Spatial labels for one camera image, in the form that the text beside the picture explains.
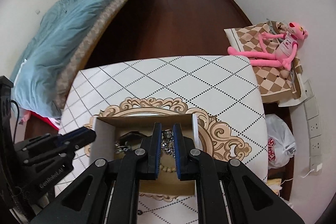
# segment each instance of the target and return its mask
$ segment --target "wooden floor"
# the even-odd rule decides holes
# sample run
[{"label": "wooden floor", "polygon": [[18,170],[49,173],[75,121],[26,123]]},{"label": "wooden floor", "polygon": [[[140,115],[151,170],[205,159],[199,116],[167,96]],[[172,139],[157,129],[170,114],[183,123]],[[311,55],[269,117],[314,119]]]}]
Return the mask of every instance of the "wooden floor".
[{"label": "wooden floor", "polygon": [[225,28],[248,23],[230,0],[129,0],[86,68],[177,55],[227,55]]}]

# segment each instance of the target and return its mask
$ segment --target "table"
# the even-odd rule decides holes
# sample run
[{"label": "table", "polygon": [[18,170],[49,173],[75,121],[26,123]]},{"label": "table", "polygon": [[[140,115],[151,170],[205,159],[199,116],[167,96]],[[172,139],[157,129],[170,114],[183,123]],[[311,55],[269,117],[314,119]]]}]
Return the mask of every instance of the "table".
[{"label": "table", "polygon": [[[240,159],[261,180],[268,171],[267,130],[253,69],[241,56],[178,56],[145,59],[82,70],[62,115],[60,133],[93,115],[196,113],[204,151]],[[60,193],[89,165],[88,149],[76,152],[74,170],[55,187]],[[143,194],[138,223],[197,222],[195,197]]]}]

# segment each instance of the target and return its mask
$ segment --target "electrical outlet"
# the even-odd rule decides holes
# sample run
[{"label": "electrical outlet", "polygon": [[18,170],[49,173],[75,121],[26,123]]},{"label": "electrical outlet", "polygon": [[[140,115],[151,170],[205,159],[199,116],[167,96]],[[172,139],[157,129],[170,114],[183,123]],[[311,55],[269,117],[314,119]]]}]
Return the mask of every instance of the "electrical outlet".
[{"label": "electrical outlet", "polygon": [[311,88],[311,84],[310,84],[310,80],[308,79],[306,82],[303,83],[303,88],[304,88],[304,91],[307,95],[307,99],[310,99],[311,97],[314,96],[314,92],[313,92],[313,89]]},{"label": "electrical outlet", "polygon": [[321,136],[309,139],[309,144],[311,157],[321,155]]},{"label": "electrical outlet", "polygon": [[313,172],[318,172],[322,169],[322,156],[310,157],[309,162],[310,170],[314,170]]},{"label": "electrical outlet", "polygon": [[309,138],[314,138],[316,136],[321,135],[321,123],[319,115],[308,120],[308,132],[309,132]]},{"label": "electrical outlet", "polygon": [[317,108],[317,101],[315,96],[305,101],[303,105],[304,110],[306,112],[307,120],[310,120],[311,118],[314,118],[315,116],[319,115],[319,109]]}]

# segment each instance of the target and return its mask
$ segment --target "pink toy arm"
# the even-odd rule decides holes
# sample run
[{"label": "pink toy arm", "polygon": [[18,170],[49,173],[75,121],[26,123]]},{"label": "pink toy arm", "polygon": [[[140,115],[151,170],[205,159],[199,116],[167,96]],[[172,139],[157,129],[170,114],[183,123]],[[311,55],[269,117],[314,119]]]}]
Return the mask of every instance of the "pink toy arm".
[{"label": "pink toy arm", "polygon": [[262,51],[265,52],[265,53],[268,53],[267,50],[266,50],[266,46],[263,42],[263,35],[259,34],[258,38],[259,38],[259,45],[260,45]]},{"label": "pink toy arm", "polygon": [[286,34],[283,33],[283,34],[271,34],[271,33],[268,33],[268,32],[263,32],[262,34],[262,37],[263,38],[282,38],[282,39],[285,39],[285,36]]},{"label": "pink toy arm", "polygon": [[292,52],[292,54],[291,54],[288,58],[285,58],[285,59],[282,61],[282,65],[283,65],[283,67],[284,67],[286,70],[288,70],[288,71],[291,70],[291,63],[292,63],[292,61],[293,61],[293,59],[294,59],[294,57],[295,57],[295,55],[296,55],[296,52],[297,52],[297,43],[295,43],[295,44],[293,45],[293,52]]}]

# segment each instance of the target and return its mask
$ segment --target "pink panther plush toy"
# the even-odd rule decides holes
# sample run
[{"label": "pink panther plush toy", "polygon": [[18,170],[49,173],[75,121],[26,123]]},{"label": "pink panther plush toy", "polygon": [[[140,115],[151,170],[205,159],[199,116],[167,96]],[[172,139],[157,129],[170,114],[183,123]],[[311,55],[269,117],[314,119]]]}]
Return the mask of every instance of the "pink panther plush toy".
[{"label": "pink panther plush toy", "polygon": [[[304,30],[298,23],[291,22],[287,27],[287,32],[284,34],[270,34],[267,32],[259,34],[259,43],[263,52],[238,52],[233,47],[228,47],[227,52],[229,55],[264,58],[250,60],[252,66],[284,67],[286,70],[290,71],[291,62],[293,61],[298,48],[297,41],[303,42],[307,37],[307,30]],[[284,39],[272,54],[267,52],[263,42],[263,39],[268,38]]]}]

